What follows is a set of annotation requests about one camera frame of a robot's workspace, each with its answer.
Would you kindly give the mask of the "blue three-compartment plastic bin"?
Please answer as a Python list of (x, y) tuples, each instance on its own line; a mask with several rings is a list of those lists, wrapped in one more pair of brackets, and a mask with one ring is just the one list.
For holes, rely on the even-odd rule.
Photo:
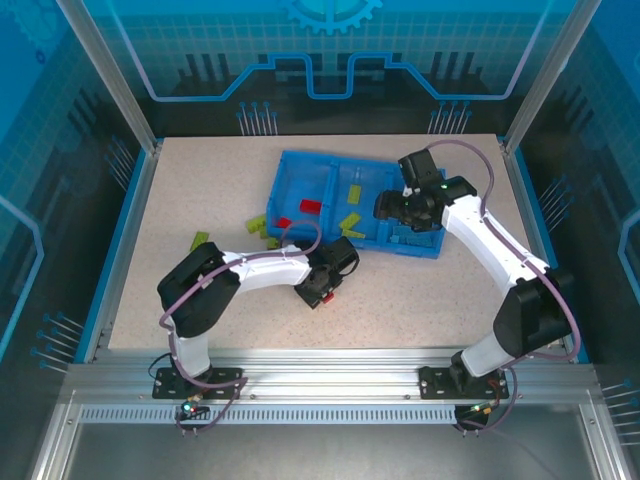
[[(362, 187), (360, 203), (349, 205), (347, 193), (351, 184)], [(271, 194), (266, 207), (266, 230), (275, 238), (281, 238), (283, 230), (275, 226), (280, 217), (287, 217), (292, 224), (287, 227), (288, 240), (316, 239), (316, 226), (322, 229), (322, 241), (331, 243), (343, 236), (339, 222), (349, 213), (361, 216), (352, 228), (366, 235), (365, 239), (349, 238), (358, 249), (436, 259), (443, 244), (442, 230), (414, 233), (411, 236), (430, 234), (434, 240), (432, 248), (420, 248), (403, 244), (392, 244), (389, 239), (392, 229), (401, 225), (395, 219), (378, 220), (373, 211), (378, 195), (385, 190), (402, 190), (404, 180), (394, 162), (374, 161), (344, 157), (327, 153), (285, 150), (281, 154)], [(299, 211), (302, 199), (322, 202), (319, 215)]]

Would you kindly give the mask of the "grey metal sheet shelf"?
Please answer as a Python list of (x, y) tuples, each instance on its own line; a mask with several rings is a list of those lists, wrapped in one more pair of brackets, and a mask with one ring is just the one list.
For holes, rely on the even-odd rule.
[(500, 430), (448, 426), (155, 425), (81, 428), (65, 480), (597, 480), (570, 415), (519, 413)]

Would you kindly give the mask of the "small connector with green light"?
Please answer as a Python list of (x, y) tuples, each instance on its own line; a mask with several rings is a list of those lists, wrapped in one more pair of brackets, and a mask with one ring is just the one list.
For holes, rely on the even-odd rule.
[(207, 406), (201, 406), (201, 400), (200, 396), (187, 398), (179, 409), (177, 419), (180, 422), (204, 419), (210, 409)]
[(490, 415), (499, 406), (499, 400), (486, 400), (473, 405), (459, 405), (455, 409), (455, 415), (457, 418)]

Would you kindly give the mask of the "aluminium front frame rail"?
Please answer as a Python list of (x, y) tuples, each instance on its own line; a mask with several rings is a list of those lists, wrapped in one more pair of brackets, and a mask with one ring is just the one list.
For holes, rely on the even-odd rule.
[[(244, 404), (417, 404), (417, 371), (446, 367), (455, 348), (214, 349), (216, 367), (248, 378)], [(108, 350), (90, 364), (69, 366), (59, 400), (77, 404), (147, 404), (153, 350)], [(595, 368), (528, 359), (514, 367), (517, 403), (574, 405), (602, 400)]]

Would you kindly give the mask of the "aluminium frame rail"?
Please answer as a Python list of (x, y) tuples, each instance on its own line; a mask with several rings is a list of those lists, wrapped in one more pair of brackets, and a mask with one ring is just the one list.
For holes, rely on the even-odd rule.
[(82, 405), (71, 400), (55, 406), (30, 480), (64, 480), (81, 413)]
[[(417, 404), (417, 371), (446, 367), (455, 348), (214, 349), (216, 367), (248, 378), (244, 404)], [(69, 366), (59, 400), (77, 404), (147, 404), (153, 350), (108, 350), (90, 364)], [(514, 367), (517, 403), (574, 405), (602, 400), (595, 368), (528, 359)]]
[(621, 442), (605, 405), (579, 405), (587, 443), (599, 480), (633, 480)]

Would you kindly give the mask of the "aluminium table side rail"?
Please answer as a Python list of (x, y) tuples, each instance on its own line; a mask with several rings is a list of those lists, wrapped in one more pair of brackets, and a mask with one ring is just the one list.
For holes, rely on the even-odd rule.
[(116, 319), (163, 141), (142, 151), (129, 182), (73, 363), (94, 361), (104, 329)]
[(530, 248), (551, 267), (557, 267), (557, 256), (524, 157), (519, 148), (510, 153), (504, 137), (498, 136), (498, 141)]

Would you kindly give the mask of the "aluminium upright post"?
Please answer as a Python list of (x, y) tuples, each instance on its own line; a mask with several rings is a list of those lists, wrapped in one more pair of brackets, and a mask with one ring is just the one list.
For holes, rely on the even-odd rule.
[(155, 154), (156, 137), (83, 1), (55, 1), (141, 148)]
[(576, 0), (507, 131), (504, 139), (506, 154), (514, 154), (519, 147), (601, 2), (602, 0)]

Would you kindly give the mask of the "aluminium lower frame rail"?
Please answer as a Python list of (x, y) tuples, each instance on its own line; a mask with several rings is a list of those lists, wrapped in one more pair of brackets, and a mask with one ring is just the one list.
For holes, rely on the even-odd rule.
[(633, 480), (621, 442), (605, 405), (579, 405), (587, 443), (599, 480)]
[(55, 406), (30, 480), (64, 480), (81, 413), (82, 405), (71, 400)]

